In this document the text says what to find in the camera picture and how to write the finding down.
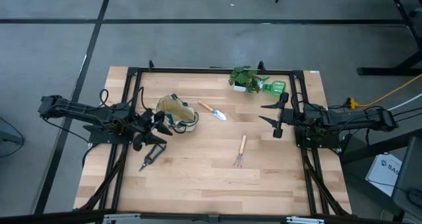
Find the wooden table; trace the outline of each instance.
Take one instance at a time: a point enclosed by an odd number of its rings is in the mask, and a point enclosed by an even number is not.
[[[118,103],[127,67],[110,67],[105,84],[108,103]],[[309,101],[326,107],[319,72],[305,71]],[[235,92],[228,74],[142,73],[144,103],[155,108],[158,100],[176,93],[200,115],[196,129],[188,134],[160,137],[168,141],[166,151],[152,165],[138,172],[151,146],[136,152],[129,148],[118,211],[154,213],[220,213],[254,215],[309,215],[300,150],[292,126],[283,124],[283,137],[272,137],[271,126],[258,115],[276,118],[278,110],[263,109],[277,98],[268,92]],[[286,82],[288,76],[270,76]],[[197,101],[220,109],[227,121],[220,121]],[[137,111],[142,112],[140,101]],[[242,135],[247,135],[243,168],[233,162]],[[110,144],[101,144],[86,158],[75,207],[83,205],[101,184],[106,172]],[[320,149],[324,183],[342,207],[351,212],[338,157]],[[314,184],[317,210],[321,211]],[[111,184],[106,207],[111,205]]]

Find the white cable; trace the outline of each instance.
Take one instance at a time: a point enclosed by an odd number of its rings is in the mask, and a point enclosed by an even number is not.
[[[399,108],[399,107],[401,107],[401,106],[403,106],[403,105],[405,105],[405,104],[407,104],[407,103],[409,103],[409,102],[412,102],[412,101],[414,101],[415,99],[417,99],[417,98],[420,98],[422,96],[422,93],[420,93],[419,95],[417,95],[417,96],[415,96],[414,98],[411,98],[411,99],[409,99],[408,101],[406,101],[406,102],[404,102],[404,103],[401,103],[401,104],[399,104],[399,105],[397,105],[397,106],[394,106],[393,108],[390,108],[390,109],[388,109],[389,111],[391,111],[391,110],[393,110],[393,109],[397,109],[397,108]]]
[[[408,220],[408,221],[410,221],[411,223],[416,224],[416,222],[414,222],[413,220],[410,220],[410,219],[407,219],[407,218],[403,218],[403,221],[404,221],[404,220]]]
[[[383,220],[382,220],[382,215],[384,214],[384,211],[385,211],[385,210],[382,210],[382,211],[381,211],[381,215],[380,215],[380,220],[381,220],[381,221],[383,221]]]

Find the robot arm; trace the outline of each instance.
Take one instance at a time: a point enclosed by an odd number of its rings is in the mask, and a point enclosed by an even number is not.
[[[288,95],[284,92],[281,94],[278,103],[261,106],[280,110],[277,121],[260,116],[276,128],[273,133],[276,138],[282,137],[282,123],[293,125],[296,129],[302,130],[304,135],[311,140],[322,140],[325,136],[334,134],[337,136],[342,130],[370,128],[388,132],[398,127],[391,112],[383,108],[338,113],[326,110],[320,105],[305,103],[303,112],[285,109]]]
[[[38,109],[42,119],[70,117],[79,121],[91,123],[84,128],[91,133],[112,134],[124,136],[127,131],[137,132],[133,148],[139,151],[142,144],[165,144],[165,140],[152,134],[155,128],[158,132],[172,135],[163,124],[164,112],[153,113],[147,109],[139,115],[131,111],[128,103],[118,103],[111,106],[92,107],[89,105],[74,103],[61,96],[43,96],[42,104]]]

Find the metal blade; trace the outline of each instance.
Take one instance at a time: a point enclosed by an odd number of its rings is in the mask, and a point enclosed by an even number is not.
[[[265,108],[265,109],[278,109],[278,102],[275,103],[274,105],[261,105],[261,108]]]
[[[214,110],[214,116],[221,120],[226,119],[226,116],[219,110]]]
[[[269,122],[272,125],[273,128],[277,127],[277,120],[270,119],[270,118],[260,116],[260,115],[258,117],[260,117],[261,119],[264,119],[265,121]]]

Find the green spray bottle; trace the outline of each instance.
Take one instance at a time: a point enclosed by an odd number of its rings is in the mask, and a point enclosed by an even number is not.
[[[286,89],[286,83],[276,80],[271,84],[263,84],[262,89],[268,90],[272,95],[279,97]]]

